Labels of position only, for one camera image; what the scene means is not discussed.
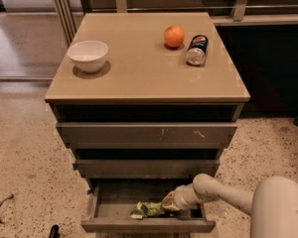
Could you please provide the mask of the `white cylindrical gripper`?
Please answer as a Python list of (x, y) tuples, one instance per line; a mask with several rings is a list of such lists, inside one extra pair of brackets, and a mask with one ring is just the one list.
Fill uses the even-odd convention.
[(170, 191), (162, 200), (162, 207), (166, 210), (187, 210), (200, 203), (201, 199), (191, 184), (180, 185)]

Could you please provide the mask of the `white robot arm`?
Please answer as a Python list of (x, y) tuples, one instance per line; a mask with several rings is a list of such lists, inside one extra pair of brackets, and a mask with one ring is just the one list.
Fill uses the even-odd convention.
[(266, 178), (246, 191), (199, 174), (169, 192), (162, 206), (180, 211), (217, 199), (250, 216), (250, 238), (298, 238), (298, 183), (290, 178)]

